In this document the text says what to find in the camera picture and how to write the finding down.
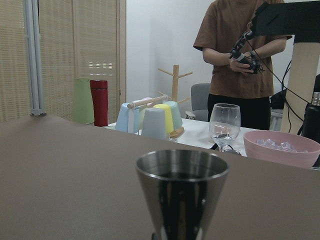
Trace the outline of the steel measuring jigger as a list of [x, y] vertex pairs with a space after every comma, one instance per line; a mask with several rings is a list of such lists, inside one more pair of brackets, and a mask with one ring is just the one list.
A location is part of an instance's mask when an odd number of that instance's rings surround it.
[[154, 225], [153, 240], [202, 240], [229, 172], [213, 153], [159, 150], [136, 161]]

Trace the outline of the grey blue cup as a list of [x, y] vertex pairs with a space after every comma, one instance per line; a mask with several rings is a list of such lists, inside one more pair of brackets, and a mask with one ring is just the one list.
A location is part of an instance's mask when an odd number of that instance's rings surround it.
[[165, 111], [161, 108], [148, 108], [144, 113], [141, 135], [165, 140], [167, 138]]

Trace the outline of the yellow cup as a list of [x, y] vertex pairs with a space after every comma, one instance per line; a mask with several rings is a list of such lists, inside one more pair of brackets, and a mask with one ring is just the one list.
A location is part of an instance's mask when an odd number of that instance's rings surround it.
[[164, 110], [166, 133], [170, 134], [174, 130], [172, 110], [168, 104], [156, 104], [154, 108]]

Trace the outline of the pale green cup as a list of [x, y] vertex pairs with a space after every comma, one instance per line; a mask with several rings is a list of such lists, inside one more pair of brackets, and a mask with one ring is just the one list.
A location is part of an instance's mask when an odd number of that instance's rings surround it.
[[176, 101], [167, 101], [165, 102], [165, 104], [169, 105], [171, 108], [173, 129], [179, 129], [180, 127], [182, 127], [183, 122], [178, 103]]

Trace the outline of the wooden cup rack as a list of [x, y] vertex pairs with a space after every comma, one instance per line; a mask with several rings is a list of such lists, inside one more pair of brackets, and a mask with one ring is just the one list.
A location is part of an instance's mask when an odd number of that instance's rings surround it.
[[[144, 115], [144, 111], [146, 111], [146, 108], [153, 108], [157, 102], [162, 101], [162, 104], [165, 104], [165, 102], [172, 101], [170, 97], [168, 97], [166, 94], [163, 94], [162, 96], [150, 98], [146, 97], [140, 100], [135, 100], [130, 103], [128, 103], [127, 107], [129, 108], [129, 116], [128, 116], [128, 132], [129, 133], [134, 133], [134, 113], [135, 113], [135, 108], [139, 108], [139, 113]], [[144, 117], [139, 117], [139, 129], [142, 129], [142, 124], [143, 124], [143, 118]], [[183, 125], [179, 129], [173, 130], [170, 133], [170, 138], [176, 139], [180, 137], [183, 132], [185, 131]]]

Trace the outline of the wooden mug tree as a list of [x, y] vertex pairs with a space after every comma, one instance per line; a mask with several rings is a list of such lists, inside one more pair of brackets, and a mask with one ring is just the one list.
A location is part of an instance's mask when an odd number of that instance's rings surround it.
[[187, 97], [185, 99], [178, 100], [179, 79], [193, 74], [192, 71], [188, 72], [188, 73], [184, 73], [184, 74], [179, 74], [179, 69], [180, 69], [179, 65], [173, 65], [173, 72], [168, 72], [162, 68], [158, 68], [159, 71], [172, 76], [172, 88], [171, 88], [170, 100], [177, 102], [178, 104], [184, 103], [184, 102], [189, 101], [191, 99], [191, 97]]

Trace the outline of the grey chair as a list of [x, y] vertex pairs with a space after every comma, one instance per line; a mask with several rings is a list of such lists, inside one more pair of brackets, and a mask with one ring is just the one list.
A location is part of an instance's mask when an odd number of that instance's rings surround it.
[[191, 108], [197, 121], [208, 121], [208, 96], [210, 92], [210, 83], [197, 83], [191, 87]]

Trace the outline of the clear wine glass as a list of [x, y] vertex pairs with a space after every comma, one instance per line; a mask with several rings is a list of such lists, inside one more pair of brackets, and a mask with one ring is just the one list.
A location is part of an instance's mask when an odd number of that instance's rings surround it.
[[240, 107], [229, 103], [216, 103], [209, 120], [209, 136], [220, 152], [236, 139], [241, 128]]

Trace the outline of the red thermos bottle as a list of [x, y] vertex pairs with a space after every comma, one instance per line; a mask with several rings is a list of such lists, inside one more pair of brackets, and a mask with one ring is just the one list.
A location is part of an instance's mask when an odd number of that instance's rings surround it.
[[90, 90], [94, 110], [94, 125], [108, 125], [108, 82], [106, 80], [90, 80]]

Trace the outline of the green pitcher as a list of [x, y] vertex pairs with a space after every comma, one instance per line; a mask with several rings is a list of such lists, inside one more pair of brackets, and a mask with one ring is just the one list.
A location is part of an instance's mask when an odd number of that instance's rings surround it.
[[94, 122], [94, 107], [89, 78], [76, 78], [73, 87], [72, 120], [82, 124]]

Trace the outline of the person in brown shirt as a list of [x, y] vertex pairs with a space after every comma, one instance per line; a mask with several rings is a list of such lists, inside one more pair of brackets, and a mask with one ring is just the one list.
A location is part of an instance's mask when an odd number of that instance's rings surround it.
[[216, 0], [202, 20], [194, 48], [213, 66], [207, 99], [208, 114], [216, 104], [240, 107], [240, 125], [269, 130], [270, 97], [274, 94], [272, 56], [286, 48], [291, 35], [260, 35], [245, 38], [235, 52], [232, 48], [248, 31], [262, 0]]

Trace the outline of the pink bowl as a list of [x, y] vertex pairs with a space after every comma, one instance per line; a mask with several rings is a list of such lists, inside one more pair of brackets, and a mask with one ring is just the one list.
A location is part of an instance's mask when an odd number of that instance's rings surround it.
[[320, 144], [309, 138], [271, 130], [254, 130], [243, 135], [246, 155], [304, 169], [310, 169], [320, 155]]

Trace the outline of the black water bottle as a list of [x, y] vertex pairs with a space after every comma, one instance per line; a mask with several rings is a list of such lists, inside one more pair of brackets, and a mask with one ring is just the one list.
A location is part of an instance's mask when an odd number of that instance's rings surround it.
[[320, 142], [320, 93], [314, 92], [311, 103], [305, 108], [301, 135]]

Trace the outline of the black laptop monitor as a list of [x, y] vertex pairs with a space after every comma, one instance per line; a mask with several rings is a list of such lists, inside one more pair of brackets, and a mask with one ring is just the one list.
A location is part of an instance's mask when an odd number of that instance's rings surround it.
[[293, 35], [295, 43], [320, 42], [320, 2], [269, 4], [255, 12], [250, 27], [254, 36]]

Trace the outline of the aluminium frame post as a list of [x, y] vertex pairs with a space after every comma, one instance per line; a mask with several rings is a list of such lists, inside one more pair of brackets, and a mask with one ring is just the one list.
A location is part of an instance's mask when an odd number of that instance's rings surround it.
[[32, 116], [45, 116], [47, 113], [45, 109], [43, 89], [39, 2], [37, 0], [24, 0], [23, 10], [28, 65], [30, 114]]

